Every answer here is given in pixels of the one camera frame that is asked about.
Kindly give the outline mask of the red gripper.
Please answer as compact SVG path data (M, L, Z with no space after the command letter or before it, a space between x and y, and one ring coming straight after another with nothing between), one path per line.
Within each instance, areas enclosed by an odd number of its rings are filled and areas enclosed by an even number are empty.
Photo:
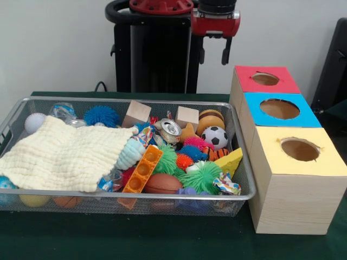
M222 53L222 65L229 63L232 39L236 35L241 22L239 11L232 11L226 15L211 15L194 9L191 13L192 33L200 37L200 64L204 63L205 50L203 41L205 36L217 35L226 38L226 46Z

